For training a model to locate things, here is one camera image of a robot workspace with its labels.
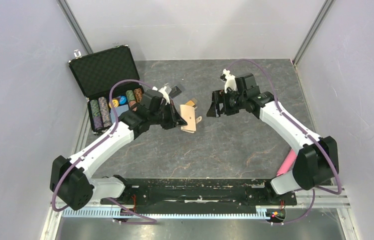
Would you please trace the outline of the blue playing card deck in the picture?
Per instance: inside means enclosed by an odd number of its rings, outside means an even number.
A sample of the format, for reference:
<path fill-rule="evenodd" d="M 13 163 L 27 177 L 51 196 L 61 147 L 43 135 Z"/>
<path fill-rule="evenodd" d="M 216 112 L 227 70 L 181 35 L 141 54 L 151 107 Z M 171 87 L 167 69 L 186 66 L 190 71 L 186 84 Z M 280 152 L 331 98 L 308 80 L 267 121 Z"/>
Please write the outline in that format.
<path fill-rule="evenodd" d="M 127 112 L 128 110 L 129 110 L 129 106 L 127 104 L 120 105 L 120 106 L 116 107 L 115 111 L 116 111 L 117 118 L 120 119 L 121 114 L 124 113 L 124 112 Z M 114 124 L 117 119 L 116 119 L 115 114 L 114 114 L 112 109 L 110 110 L 109 114 L 110 114 L 111 122 L 112 122 L 112 124 Z"/>

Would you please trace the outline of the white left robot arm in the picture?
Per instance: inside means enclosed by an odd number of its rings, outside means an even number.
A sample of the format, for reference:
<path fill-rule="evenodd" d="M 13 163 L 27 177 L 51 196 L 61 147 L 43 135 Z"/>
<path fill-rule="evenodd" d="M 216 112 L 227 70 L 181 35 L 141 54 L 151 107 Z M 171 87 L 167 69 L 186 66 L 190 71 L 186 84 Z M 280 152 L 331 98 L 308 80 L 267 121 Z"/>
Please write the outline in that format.
<path fill-rule="evenodd" d="M 113 154 L 151 126 L 160 125 L 168 130 L 187 124 L 177 112 L 170 92 L 168 86 L 148 89 L 139 103 L 123 112 L 119 121 L 93 143 L 69 158 L 60 155 L 53 161 L 50 190 L 53 192 L 51 204 L 54 211 L 65 210 L 65 207 L 57 208 L 57 199 L 75 211 L 92 200 L 114 198 L 120 204 L 131 200 L 132 190 L 122 177 L 94 178 L 93 175 Z"/>

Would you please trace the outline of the black poker chip case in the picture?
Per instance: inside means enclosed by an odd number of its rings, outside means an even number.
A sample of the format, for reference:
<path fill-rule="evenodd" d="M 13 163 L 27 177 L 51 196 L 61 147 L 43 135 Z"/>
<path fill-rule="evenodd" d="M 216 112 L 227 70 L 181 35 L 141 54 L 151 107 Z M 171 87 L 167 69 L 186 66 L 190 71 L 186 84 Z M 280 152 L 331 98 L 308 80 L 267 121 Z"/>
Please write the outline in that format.
<path fill-rule="evenodd" d="M 132 51 L 127 44 L 79 56 L 68 61 L 82 94 L 87 99 L 91 131 L 101 135 L 108 127 L 97 128 L 90 102 L 101 97 L 109 99 L 111 88 L 124 80 L 141 79 Z"/>

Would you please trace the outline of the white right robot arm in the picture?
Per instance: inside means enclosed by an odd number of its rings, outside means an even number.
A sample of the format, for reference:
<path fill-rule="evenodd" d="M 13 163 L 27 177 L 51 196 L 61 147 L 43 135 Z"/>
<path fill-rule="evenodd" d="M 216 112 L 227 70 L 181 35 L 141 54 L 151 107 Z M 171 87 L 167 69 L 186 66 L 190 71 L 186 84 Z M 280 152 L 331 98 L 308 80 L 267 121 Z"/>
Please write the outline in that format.
<path fill-rule="evenodd" d="M 300 123 L 274 94 L 260 90 L 253 74 L 234 76 L 225 69 L 221 79 L 224 88 L 212 92 L 207 117 L 245 110 L 275 130 L 296 154 L 291 170 L 265 184 L 263 196 L 268 203 L 277 204 L 288 192 L 320 188 L 331 178 L 339 180 L 338 146 L 333 137 L 321 137 Z"/>

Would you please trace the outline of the black credit card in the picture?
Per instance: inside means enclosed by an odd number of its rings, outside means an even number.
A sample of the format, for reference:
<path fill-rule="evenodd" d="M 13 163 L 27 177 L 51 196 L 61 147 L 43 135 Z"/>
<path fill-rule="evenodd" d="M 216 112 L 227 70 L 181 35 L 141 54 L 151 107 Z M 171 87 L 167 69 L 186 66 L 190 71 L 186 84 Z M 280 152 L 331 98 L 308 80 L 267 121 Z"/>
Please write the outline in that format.
<path fill-rule="evenodd" d="M 185 88 L 181 84 L 178 84 L 171 88 L 168 95 L 170 98 L 174 99 L 177 96 L 181 95 L 184 91 L 185 91 Z"/>

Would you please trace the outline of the yellow dealer chip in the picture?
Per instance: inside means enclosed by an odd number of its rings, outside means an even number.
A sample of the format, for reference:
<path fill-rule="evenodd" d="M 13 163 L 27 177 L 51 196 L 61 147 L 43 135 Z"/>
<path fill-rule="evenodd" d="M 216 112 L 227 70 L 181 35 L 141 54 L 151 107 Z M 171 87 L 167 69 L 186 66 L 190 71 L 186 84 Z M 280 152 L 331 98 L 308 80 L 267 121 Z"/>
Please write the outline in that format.
<path fill-rule="evenodd" d="M 109 105 L 110 109 L 111 108 L 117 108 L 120 105 L 120 102 L 119 102 L 118 99 L 113 98 L 112 100 L 109 101 L 108 105 Z"/>

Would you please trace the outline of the pink cylinder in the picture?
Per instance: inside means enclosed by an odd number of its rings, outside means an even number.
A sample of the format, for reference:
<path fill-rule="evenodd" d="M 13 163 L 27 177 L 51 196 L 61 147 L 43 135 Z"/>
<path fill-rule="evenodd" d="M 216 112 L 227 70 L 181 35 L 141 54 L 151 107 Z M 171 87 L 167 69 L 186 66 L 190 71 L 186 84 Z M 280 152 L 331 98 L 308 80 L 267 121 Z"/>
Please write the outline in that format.
<path fill-rule="evenodd" d="M 283 174 L 286 174 L 292 167 L 292 165 L 295 163 L 297 158 L 297 154 L 293 149 L 289 151 L 286 158 L 284 159 L 283 163 L 281 164 L 280 168 L 278 169 L 276 176 L 280 176 Z"/>

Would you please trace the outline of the blue dealer chip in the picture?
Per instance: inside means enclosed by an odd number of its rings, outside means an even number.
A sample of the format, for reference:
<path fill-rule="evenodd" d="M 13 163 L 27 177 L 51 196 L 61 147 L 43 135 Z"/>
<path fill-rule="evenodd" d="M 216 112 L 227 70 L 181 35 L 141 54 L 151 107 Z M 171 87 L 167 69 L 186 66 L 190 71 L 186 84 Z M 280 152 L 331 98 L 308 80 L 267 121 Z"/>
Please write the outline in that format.
<path fill-rule="evenodd" d="M 125 105 L 127 103 L 127 98 L 123 95 L 121 95 L 118 99 L 119 105 Z"/>

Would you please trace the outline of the beige leather card holder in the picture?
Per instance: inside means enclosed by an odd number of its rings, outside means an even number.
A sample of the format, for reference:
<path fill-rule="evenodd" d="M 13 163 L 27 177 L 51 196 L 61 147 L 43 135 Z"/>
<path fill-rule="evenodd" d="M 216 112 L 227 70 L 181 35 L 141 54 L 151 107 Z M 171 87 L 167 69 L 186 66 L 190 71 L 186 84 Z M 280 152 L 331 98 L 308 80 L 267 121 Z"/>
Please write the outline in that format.
<path fill-rule="evenodd" d="M 181 126 L 180 129 L 194 134 L 197 131 L 197 124 L 202 121 L 203 117 L 201 115 L 196 116 L 196 108 L 186 104 L 180 105 L 179 113 L 186 122 L 186 125 Z"/>

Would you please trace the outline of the orange black poker chip stack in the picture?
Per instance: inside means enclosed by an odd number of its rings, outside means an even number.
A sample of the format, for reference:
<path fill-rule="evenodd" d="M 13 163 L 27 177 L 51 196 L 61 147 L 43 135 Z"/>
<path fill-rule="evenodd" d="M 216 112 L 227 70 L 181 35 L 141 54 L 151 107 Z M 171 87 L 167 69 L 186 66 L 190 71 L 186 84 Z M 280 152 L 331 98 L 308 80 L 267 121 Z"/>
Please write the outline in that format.
<path fill-rule="evenodd" d="M 141 88 L 136 88 L 133 90 L 134 97 L 137 103 L 140 103 L 143 97 L 143 91 Z"/>

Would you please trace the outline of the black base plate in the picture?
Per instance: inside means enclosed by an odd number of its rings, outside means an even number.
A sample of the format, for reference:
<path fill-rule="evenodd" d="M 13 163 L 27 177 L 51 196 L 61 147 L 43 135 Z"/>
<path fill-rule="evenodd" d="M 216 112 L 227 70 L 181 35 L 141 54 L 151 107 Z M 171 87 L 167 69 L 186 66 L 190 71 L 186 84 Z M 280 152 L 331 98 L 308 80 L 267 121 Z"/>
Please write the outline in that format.
<path fill-rule="evenodd" d="M 275 195 L 262 178 L 127 178 L 116 198 L 139 214 L 252 214 L 256 206 L 297 205 L 294 192 Z"/>

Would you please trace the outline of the green poker chip stack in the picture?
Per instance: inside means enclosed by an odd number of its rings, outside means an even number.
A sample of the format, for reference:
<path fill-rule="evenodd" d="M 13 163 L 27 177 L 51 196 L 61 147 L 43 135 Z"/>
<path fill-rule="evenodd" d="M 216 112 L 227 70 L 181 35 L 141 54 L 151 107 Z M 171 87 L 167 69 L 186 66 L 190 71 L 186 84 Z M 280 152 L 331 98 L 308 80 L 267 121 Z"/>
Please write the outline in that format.
<path fill-rule="evenodd" d="M 90 109 L 91 109 L 91 116 L 93 118 L 101 117 L 100 105 L 97 99 L 92 99 L 89 101 Z"/>

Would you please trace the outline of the clear acrylic card stand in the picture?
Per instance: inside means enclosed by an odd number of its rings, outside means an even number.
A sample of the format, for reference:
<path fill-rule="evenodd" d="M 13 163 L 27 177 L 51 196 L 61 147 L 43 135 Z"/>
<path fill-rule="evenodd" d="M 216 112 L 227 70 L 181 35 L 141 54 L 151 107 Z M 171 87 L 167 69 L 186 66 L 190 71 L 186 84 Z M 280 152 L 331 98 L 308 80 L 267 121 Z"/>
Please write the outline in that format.
<path fill-rule="evenodd" d="M 197 100 L 196 92 L 194 91 L 194 89 L 192 87 L 190 87 L 190 86 L 183 86 L 183 87 L 184 87 L 185 91 L 181 95 L 177 96 L 176 98 L 171 98 L 173 103 L 175 104 L 175 106 L 177 108 L 179 108 L 180 105 L 185 105 L 185 103 L 188 102 L 191 99 L 196 99 Z"/>

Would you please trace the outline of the gold credit card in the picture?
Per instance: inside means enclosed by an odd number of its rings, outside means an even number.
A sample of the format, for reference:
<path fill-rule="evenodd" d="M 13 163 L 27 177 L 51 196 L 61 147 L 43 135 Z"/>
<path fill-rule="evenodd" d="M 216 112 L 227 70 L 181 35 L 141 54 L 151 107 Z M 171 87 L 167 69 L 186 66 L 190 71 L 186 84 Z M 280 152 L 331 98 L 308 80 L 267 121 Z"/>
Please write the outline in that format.
<path fill-rule="evenodd" d="M 190 99 L 188 102 L 185 103 L 185 105 L 193 107 L 193 108 L 197 108 L 197 100 L 195 98 Z"/>

